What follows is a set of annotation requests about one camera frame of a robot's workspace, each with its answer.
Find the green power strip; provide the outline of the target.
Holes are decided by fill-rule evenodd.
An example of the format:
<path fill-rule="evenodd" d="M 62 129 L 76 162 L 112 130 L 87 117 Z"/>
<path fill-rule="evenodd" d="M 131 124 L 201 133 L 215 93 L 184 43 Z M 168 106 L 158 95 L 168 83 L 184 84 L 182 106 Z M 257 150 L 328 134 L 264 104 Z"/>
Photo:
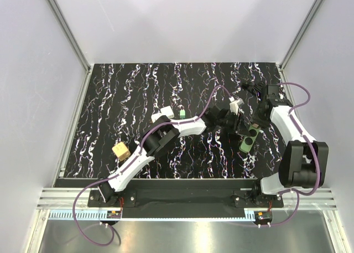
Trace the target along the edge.
<path fill-rule="evenodd" d="M 250 127 L 248 129 L 249 135 L 244 137 L 244 139 L 242 140 L 242 143 L 239 147 L 239 150 L 241 152 L 248 153 L 251 151 L 260 130 L 261 130 L 260 126 L 255 127 L 254 125 L 250 125 Z"/>

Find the green usb charger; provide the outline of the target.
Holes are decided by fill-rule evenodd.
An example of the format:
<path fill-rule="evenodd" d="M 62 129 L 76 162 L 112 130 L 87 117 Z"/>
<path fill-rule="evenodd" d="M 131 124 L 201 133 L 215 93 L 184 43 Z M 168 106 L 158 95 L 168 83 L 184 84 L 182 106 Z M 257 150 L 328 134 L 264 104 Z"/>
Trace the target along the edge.
<path fill-rule="evenodd" d="M 181 120 L 186 119 L 186 111 L 183 107 L 179 111 L 179 117 Z"/>

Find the white charger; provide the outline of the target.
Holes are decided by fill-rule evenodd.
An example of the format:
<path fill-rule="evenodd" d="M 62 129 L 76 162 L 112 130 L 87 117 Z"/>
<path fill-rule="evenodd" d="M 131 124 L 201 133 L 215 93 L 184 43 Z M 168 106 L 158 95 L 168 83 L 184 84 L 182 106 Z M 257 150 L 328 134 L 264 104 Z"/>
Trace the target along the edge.
<path fill-rule="evenodd" d="M 162 115 L 165 115 L 167 118 L 172 119 L 174 118 L 174 112 L 171 106 L 166 106 L 160 109 Z"/>

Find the white plug adapter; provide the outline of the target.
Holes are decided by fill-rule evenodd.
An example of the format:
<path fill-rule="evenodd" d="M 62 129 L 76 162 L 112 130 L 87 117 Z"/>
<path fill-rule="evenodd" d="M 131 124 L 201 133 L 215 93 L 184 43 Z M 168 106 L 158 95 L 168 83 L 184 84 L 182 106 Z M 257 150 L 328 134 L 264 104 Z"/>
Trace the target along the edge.
<path fill-rule="evenodd" d="M 156 122 L 161 116 L 162 116 L 161 113 L 152 114 L 152 115 L 151 115 L 151 121 L 152 121 L 152 123 Z"/>

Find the beige cube socket adapter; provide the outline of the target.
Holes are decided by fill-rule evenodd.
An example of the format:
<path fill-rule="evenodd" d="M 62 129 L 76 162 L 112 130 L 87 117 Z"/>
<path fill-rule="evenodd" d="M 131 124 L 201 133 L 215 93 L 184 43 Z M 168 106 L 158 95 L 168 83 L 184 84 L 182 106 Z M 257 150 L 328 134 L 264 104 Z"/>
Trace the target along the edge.
<path fill-rule="evenodd" d="M 112 151 L 120 162 L 131 156 L 128 147 L 123 142 L 119 142 L 118 144 L 113 146 Z"/>

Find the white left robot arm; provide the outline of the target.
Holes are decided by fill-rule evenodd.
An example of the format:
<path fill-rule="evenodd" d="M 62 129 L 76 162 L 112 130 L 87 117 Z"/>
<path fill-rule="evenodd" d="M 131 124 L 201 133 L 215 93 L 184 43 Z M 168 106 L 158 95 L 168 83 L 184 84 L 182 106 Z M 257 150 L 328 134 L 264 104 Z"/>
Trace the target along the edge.
<path fill-rule="evenodd" d="M 201 115 L 183 120 L 171 120 L 161 115 L 143 136 L 134 152 L 120 142 L 112 147 L 113 153 L 123 164 L 98 185 L 100 200 L 107 206 L 119 201 L 119 192 L 123 191 L 130 180 L 149 162 L 169 153 L 175 141 L 180 137 L 201 135 L 221 127 L 227 133 L 248 136 L 243 113 L 233 109 L 219 109 L 214 106 Z"/>

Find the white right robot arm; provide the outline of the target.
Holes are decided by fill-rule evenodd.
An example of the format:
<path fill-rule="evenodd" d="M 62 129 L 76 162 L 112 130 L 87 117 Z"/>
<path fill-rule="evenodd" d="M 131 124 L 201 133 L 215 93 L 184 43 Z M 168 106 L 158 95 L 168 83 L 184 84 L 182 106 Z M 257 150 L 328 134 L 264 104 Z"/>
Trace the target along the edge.
<path fill-rule="evenodd" d="M 269 203 L 271 195 L 281 196 L 291 191 L 313 195 L 325 180 L 329 147 L 315 139 L 295 114 L 295 109 L 306 105 L 311 96 L 293 105 L 280 96 L 280 87 L 280 84 L 259 82 L 251 89 L 259 99 L 252 123 L 259 128 L 274 125 L 287 144 L 278 171 L 259 179 L 251 193 L 253 204 L 259 207 Z"/>

